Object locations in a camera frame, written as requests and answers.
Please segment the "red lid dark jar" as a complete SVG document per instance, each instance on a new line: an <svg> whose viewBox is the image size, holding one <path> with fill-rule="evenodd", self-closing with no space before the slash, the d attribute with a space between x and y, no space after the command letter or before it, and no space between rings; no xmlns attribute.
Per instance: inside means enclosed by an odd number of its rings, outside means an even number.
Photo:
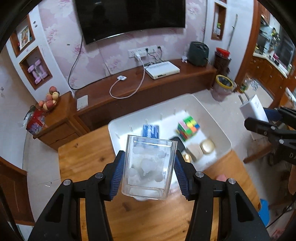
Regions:
<svg viewBox="0 0 296 241"><path fill-rule="evenodd" d="M230 62L230 52L217 47L214 58L214 67L217 69L217 74L227 76L230 72Z"/></svg>

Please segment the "round cream compact case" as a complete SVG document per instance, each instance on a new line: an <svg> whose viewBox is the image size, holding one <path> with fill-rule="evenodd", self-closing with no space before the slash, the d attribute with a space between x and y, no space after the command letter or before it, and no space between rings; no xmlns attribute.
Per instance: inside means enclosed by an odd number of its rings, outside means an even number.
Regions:
<svg viewBox="0 0 296 241"><path fill-rule="evenodd" d="M201 142L200 148L204 154L211 154L215 149L215 144L208 138Z"/></svg>

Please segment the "beige faceted box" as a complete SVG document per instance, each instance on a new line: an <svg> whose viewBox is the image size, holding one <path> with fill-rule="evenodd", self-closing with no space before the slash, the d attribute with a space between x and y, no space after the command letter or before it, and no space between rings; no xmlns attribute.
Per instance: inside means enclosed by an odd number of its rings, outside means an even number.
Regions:
<svg viewBox="0 0 296 241"><path fill-rule="evenodd" d="M186 147L187 153L191 156L193 162L199 161L204 153L199 144L189 144Z"/></svg>

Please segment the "dark green toaster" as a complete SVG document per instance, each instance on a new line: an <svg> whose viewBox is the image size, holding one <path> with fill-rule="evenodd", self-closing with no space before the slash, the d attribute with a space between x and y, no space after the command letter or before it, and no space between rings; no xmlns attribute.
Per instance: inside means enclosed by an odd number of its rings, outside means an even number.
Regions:
<svg viewBox="0 0 296 241"><path fill-rule="evenodd" d="M191 42L188 51L188 61L194 66L204 67L208 63L209 48L202 42Z"/></svg>

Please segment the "white card on cabinet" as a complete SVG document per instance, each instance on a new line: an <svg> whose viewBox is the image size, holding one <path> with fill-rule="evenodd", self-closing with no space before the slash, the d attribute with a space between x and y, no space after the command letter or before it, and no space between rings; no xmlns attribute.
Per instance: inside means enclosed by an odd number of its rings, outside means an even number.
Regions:
<svg viewBox="0 0 296 241"><path fill-rule="evenodd" d="M77 111L88 107L88 95L84 95L77 99L76 101L76 109Z"/></svg>

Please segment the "white plastic storage bin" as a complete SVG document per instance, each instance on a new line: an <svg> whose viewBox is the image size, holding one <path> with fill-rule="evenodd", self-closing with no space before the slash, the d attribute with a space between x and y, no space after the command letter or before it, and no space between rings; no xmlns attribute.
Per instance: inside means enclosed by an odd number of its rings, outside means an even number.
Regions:
<svg viewBox="0 0 296 241"><path fill-rule="evenodd" d="M211 154L204 154L194 163L197 171L204 171L228 154L232 145L211 114L192 94L184 94L112 120L108 131L114 152L126 149L128 135L141 136L145 124L158 125L159 138L169 140L177 135L179 121L189 116L197 121L200 129L184 145L200 144L205 139L210 139L215 145Z"/></svg>

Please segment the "white usb charger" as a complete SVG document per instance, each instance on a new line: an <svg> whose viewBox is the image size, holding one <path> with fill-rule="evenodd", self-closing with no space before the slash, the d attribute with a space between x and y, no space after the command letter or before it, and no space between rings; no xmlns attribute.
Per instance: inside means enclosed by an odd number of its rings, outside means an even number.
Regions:
<svg viewBox="0 0 296 241"><path fill-rule="evenodd" d="M240 106L240 111L245 119L254 118L256 120L268 122L267 115L257 95L251 97Z"/></svg>

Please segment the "pink dumbbells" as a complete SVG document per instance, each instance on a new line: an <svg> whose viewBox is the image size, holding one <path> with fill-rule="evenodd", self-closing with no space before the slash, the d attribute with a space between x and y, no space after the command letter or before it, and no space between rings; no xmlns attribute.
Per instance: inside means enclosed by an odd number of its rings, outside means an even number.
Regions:
<svg viewBox="0 0 296 241"><path fill-rule="evenodd" d="M28 68L28 72L34 77L34 83L39 84L42 80L49 76L48 72L43 68L41 59L38 59Z"/></svg>

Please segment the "pink correction tape dispenser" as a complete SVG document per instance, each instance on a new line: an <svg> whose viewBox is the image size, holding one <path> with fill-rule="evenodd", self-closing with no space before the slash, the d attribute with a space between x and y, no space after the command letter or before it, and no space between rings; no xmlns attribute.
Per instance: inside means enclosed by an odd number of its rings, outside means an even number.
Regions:
<svg viewBox="0 0 296 241"><path fill-rule="evenodd" d="M221 174L221 175L217 176L216 180L226 182L227 177L224 174Z"/></svg>

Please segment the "black television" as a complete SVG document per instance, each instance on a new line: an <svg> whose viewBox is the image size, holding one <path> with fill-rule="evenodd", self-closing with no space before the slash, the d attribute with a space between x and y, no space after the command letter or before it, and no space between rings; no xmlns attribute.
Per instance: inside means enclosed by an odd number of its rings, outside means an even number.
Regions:
<svg viewBox="0 0 296 241"><path fill-rule="evenodd" d="M132 31L185 27L185 1L81 0L74 3L88 45Z"/></svg>

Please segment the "clear plastic box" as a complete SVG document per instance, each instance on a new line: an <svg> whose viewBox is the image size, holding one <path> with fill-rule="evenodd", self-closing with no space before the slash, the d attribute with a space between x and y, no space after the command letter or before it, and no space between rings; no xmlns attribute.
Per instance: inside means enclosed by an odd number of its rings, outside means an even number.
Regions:
<svg viewBox="0 0 296 241"><path fill-rule="evenodd" d="M137 200L164 200L173 176L177 142L129 135L121 192Z"/></svg>

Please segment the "white wall power strip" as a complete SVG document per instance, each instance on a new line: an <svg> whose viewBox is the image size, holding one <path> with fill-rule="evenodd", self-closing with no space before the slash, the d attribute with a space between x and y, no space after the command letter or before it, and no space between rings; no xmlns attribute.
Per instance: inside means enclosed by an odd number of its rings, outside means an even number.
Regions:
<svg viewBox="0 0 296 241"><path fill-rule="evenodd" d="M151 45L151 46L146 46L146 47L141 47L137 49L131 49L128 50L128 57L129 58L134 58L135 54L139 54L141 57L146 57L146 56L152 56L152 54L156 54L158 51L158 46L157 45Z"/></svg>

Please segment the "bowl of peaches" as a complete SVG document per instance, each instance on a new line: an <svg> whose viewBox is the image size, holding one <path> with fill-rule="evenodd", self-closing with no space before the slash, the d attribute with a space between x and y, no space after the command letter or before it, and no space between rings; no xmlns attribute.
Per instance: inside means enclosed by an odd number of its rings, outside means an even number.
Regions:
<svg viewBox="0 0 296 241"><path fill-rule="evenodd" d="M60 92L55 86L49 88L49 92L46 94L45 99L39 101L38 107L44 112L48 112L55 108L60 97Z"/></svg>

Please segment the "black power adapter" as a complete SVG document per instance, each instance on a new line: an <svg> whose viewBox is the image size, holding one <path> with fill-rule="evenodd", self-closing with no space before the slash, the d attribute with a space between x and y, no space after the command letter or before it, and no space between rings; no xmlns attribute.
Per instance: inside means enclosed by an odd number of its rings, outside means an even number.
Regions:
<svg viewBox="0 0 296 241"><path fill-rule="evenodd" d="M174 136L170 138L170 141L176 141L177 142L177 149L182 153L186 148L182 140L178 136Z"/></svg>

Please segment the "green gold round tin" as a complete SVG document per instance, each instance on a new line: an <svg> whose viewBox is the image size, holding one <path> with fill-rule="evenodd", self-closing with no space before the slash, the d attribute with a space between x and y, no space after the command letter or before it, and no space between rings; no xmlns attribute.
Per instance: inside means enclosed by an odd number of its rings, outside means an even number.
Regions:
<svg viewBox="0 0 296 241"><path fill-rule="evenodd" d="M183 156L185 162L190 163L192 161L192 157L188 153L184 153L184 154L182 154L182 156Z"/></svg>

